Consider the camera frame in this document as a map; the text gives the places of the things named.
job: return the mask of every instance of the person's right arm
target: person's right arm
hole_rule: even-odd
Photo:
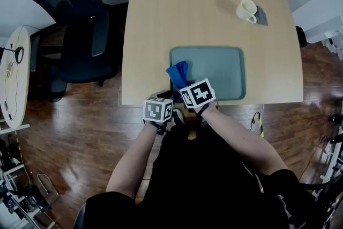
[[[288,169],[268,141],[220,113],[214,104],[202,113],[202,117],[219,136],[261,173],[271,175],[278,170]]]

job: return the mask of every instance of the white round table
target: white round table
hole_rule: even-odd
[[[0,106],[6,123],[12,129],[21,126],[27,102],[31,45],[25,27],[17,28],[6,45],[6,49],[18,47],[24,48],[23,60],[19,64],[14,52],[7,50],[4,50],[0,63]]]

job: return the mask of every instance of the blue cloth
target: blue cloth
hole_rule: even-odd
[[[179,89],[187,87],[187,71],[188,64],[186,61],[181,61],[166,70],[173,86]]]

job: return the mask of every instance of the green tray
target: green tray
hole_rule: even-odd
[[[244,55],[240,48],[175,47],[170,51],[169,59],[170,66],[180,61],[188,63],[187,81],[208,78],[218,100],[241,100],[245,97]]]

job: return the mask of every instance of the cup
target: cup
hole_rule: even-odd
[[[242,0],[237,6],[236,15],[243,20],[256,23],[257,19],[254,14],[257,12],[255,3],[251,0]]]

